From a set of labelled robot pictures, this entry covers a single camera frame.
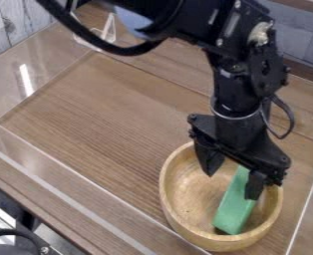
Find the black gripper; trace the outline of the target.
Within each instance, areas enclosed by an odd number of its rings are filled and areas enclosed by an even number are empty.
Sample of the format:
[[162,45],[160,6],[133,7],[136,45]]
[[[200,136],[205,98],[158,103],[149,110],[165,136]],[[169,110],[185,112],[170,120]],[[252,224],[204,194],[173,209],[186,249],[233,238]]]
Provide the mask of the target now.
[[249,120],[190,114],[186,122],[197,162],[208,177],[228,157],[251,171],[244,186],[245,199],[256,200],[265,184],[283,184],[291,159],[271,140],[260,114]]

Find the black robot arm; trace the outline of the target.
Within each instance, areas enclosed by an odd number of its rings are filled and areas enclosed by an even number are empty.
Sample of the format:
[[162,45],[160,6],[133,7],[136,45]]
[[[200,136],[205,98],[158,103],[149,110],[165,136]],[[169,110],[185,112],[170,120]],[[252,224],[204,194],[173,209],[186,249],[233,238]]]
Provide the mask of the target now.
[[77,21],[57,0],[35,0],[59,23],[105,52],[133,57],[166,39],[197,46],[212,68],[212,114],[186,117],[200,168],[213,175],[229,158],[248,170],[244,197],[255,200],[267,185],[280,185],[291,165],[271,141],[269,108],[289,108],[276,96],[289,68],[276,47],[269,10],[256,0],[103,0],[142,41],[107,43]]

